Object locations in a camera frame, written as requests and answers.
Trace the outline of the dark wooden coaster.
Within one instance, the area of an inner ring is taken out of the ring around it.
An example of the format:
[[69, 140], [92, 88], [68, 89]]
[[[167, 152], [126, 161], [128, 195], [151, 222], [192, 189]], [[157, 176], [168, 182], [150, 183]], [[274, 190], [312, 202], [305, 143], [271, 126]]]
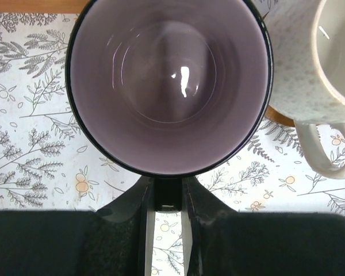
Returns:
[[291, 118], [284, 116], [283, 114], [277, 112], [271, 106], [268, 106], [265, 112], [265, 117], [271, 121], [275, 121], [279, 124], [285, 125], [287, 127], [294, 127], [294, 121]]

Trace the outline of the purple mug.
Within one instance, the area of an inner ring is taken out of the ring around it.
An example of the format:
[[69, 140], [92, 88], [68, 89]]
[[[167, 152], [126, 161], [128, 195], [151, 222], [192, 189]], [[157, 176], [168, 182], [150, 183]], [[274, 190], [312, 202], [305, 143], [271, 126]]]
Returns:
[[236, 155], [269, 104], [273, 51], [251, 1], [90, 1], [71, 32], [66, 86], [85, 136], [140, 179], [102, 209], [151, 200]]

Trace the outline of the cream white mug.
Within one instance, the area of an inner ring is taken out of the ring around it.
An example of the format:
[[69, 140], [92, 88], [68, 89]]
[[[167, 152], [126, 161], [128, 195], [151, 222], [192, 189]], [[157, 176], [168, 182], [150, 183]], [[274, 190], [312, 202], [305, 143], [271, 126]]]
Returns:
[[271, 107], [294, 122], [311, 168], [345, 179], [333, 164], [317, 126], [328, 124], [345, 139], [345, 1], [279, 1], [265, 23], [274, 55]]

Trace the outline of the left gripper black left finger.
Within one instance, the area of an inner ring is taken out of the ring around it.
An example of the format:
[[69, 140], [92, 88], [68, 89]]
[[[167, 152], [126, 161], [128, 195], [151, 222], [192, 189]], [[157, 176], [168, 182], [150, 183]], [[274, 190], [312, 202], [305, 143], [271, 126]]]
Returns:
[[153, 181], [96, 212], [0, 210], [0, 275], [150, 275]]

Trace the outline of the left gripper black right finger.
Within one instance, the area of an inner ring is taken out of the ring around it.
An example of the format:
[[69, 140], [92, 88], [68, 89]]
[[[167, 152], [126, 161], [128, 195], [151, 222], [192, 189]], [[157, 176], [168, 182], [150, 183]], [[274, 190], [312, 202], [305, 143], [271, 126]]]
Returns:
[[237, 212], [196, 178], [181, 184], [186, 275], [345, 275], [345, 217]]

